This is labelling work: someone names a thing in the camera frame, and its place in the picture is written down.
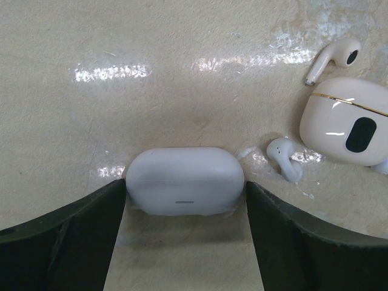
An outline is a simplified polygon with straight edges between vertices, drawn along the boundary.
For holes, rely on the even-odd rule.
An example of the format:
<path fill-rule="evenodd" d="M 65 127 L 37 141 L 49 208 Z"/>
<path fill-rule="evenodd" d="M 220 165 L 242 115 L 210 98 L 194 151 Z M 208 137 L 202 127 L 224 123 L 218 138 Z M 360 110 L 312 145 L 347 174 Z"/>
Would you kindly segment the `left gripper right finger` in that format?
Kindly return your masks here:
<path fill-rule="evenodd" d="M 246 205 L 265 290 L 387 290 L 387 240 L 321 220 L 255 182 Z"/>

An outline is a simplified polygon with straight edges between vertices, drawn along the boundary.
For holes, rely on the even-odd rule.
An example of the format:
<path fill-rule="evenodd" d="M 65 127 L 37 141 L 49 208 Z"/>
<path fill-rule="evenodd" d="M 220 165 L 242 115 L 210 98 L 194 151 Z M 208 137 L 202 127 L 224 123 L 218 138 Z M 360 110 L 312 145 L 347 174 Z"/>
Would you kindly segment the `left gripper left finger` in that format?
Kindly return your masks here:
<path fill-rule="evenodd" d="M 1 290 L 103 290 L 125 200 L 117 179 L 1 230 Z"/>

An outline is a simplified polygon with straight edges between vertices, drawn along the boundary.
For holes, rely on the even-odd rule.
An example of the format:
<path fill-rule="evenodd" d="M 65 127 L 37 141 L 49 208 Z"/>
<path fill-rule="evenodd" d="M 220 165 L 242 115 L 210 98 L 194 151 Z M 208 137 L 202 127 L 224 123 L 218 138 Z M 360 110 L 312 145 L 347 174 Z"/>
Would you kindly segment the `white earbud charging case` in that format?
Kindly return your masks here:
<path fill-rule="evenodd" d="M 216 215 L 231 211 L 244 188 L 244 172 L 216 147 L 147 150 L 128 167 L 130 199 L 149 215 Z"/>

